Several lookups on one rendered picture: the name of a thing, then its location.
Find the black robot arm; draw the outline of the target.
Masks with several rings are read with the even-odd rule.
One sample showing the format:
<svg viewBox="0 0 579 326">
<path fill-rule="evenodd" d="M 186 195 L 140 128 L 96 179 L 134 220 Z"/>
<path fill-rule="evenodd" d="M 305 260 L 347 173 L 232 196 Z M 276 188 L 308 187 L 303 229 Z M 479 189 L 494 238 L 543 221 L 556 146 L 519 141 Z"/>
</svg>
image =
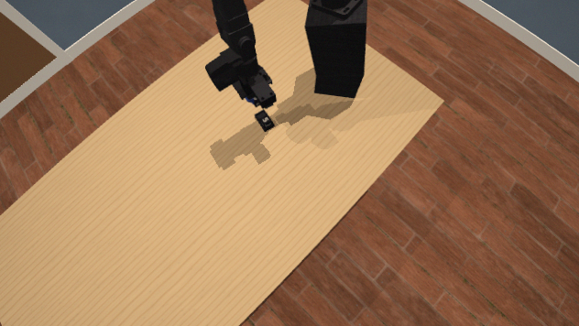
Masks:
<svg viewBox="0 0 579 326">
<path fill-rule="evenodd" d="M 206 64 L 205 69 L 212 77 L 210 79 L 219 92 L 240 81 L 246 95 L 253 93 L 261 108 L 268 109 L 277 98 L 268 85 L 266 73 L 260 65 L 258 67 L 255 32 L 244 0 L 212 2 L 221 39 L 229 48 Z M 363 0 L 311 0 L 311 8 L 346 20 L 362 3 Z M 239 76 L 251 77 L 257 73 L 252 79 Z"/>
</svg>

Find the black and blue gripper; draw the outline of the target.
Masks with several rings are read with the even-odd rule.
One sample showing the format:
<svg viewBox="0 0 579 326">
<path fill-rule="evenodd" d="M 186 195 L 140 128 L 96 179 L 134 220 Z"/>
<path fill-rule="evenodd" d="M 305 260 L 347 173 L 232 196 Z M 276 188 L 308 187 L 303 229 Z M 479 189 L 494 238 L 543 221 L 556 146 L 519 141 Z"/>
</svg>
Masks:
<svg viewBox="0 0 579 326">
<path fill-rule="evenodd" d="M 263 68 L 263 67 L 262 67 L 262 68 Z M 263 70 L 264 70 L 264 68 L 263 68 Z M 265 72 L 266 75 L 267 75 L 268 84 L 272 84 L 273 82 L 272 82 L 271 78 L 268 76 L 268 74 L 267 74 L 267 72 L 266 72 L 265 70 L 264 70 L 264 72 Z M 240 76 L 241 78 L 243 78 L 243 79 L 252 79 L 252 78 L 256 77 L 257 75 L 258 75 L 258 73 L 255 74 L 255 76 L 253 76 L 253 77 L 243 77 L 243 76 L 241 76 L 241 75 L 239 74 L 239 76 Z M 232 84 L 232 85 L 233 85 L 233 87 L 235 88 L 235 90 L 237 91 L 237 93 L 239 94 L 239 96 L 240 96 L 240 98 L 241 98 L 242 100 L 244 100 L 244 98 L 246 98 L 246 100 L 247 100 L 249 103 L 254 104 L 254 98 L 255 98 L 255 97 L 254 97 L 253 93 L 247 96 L 246 93 L 244 92 L 244 90 L 242 89 L 242 86 L 241 86 L 240 81 L 237 81 L 237 82 L 235 82 L 235 83 Z"/>
</svg>

